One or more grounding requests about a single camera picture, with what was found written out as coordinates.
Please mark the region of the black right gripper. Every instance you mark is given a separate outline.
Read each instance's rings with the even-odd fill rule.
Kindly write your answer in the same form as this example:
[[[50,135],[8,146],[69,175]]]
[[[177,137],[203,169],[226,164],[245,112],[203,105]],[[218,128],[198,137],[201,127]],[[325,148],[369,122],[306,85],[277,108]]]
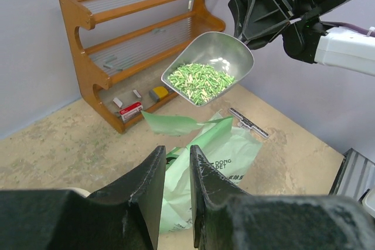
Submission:
[[[279,36],[294,16],[289,0],[230,0],[234,37],[249,49],[264,47]]]

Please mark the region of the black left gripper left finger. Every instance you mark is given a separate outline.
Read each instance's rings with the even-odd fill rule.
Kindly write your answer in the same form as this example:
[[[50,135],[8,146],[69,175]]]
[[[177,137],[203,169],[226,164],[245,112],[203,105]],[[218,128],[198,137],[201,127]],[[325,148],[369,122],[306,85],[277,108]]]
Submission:
[[[156,249],[166,149],[84,197],[69,189],[1,191],[2,249]]]

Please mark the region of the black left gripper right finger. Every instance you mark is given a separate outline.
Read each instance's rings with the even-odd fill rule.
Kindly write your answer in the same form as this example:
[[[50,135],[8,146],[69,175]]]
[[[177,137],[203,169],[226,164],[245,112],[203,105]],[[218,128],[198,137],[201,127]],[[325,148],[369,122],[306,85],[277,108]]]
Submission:
[[[190,148],[197,249],[373,249],[374,221],[343,196],[254,196]]]

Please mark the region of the green cat litter bag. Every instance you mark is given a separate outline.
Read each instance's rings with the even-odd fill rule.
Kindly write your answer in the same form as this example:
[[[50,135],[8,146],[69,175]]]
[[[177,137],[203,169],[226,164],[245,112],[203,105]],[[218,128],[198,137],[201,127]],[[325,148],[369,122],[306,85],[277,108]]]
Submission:
[[[161,234],[192,227],[189,171],[191,146],[199,146],[215,169],[234,184],[239,184],[263,145],[248,130],[233,126],[232,117],[222,117],[219,113],[206,122],[145,111],[142,115],[154,133],[181,137],[199,131],[186,146],[174,147],[166,154],[159,228]]]

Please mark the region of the silver metal scoop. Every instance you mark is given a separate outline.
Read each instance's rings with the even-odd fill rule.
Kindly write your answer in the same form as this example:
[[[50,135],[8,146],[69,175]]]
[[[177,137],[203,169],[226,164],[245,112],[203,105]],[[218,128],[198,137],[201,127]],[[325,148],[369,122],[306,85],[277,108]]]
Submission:
[[[186,100],[188,98],[171,85],[167,76],[179,66],[189,63],[206,64],[214,67],[217,71],[224,71],[235,77],[237,81],[216,97],[219,98],[219,96],[228,92],[229,89],[250,73],[254,67],[254,57],[250,49],[235,37],[221,32],[206,32],[201,34],[178,55],[161,76],[163,83]]]

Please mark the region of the black white bag sealing strip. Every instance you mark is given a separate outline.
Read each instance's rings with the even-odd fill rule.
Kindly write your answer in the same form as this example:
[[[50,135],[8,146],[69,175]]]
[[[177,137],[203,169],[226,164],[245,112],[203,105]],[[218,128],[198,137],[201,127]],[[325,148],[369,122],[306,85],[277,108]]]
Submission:
[[[241,127],[245,127],[251,131],[256,132],[258,135],[262,136],[264,139],[269,138],[269,134],[261,129],[258,125],[250,121],[248,118],[246,118],[243,114],[235,110],[234,108],[229,108],[229,113],[232,114],[232,116],[236,117],[239,120],[239,125]]]

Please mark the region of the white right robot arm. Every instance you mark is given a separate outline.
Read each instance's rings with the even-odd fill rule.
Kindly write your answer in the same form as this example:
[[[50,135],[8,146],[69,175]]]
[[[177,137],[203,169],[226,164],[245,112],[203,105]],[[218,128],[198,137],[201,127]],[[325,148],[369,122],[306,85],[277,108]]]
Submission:
[[[234,37],[260,49],[282,36],[298,61],[374,75],[374,30],[321,16],[351,0],[229,0]]]

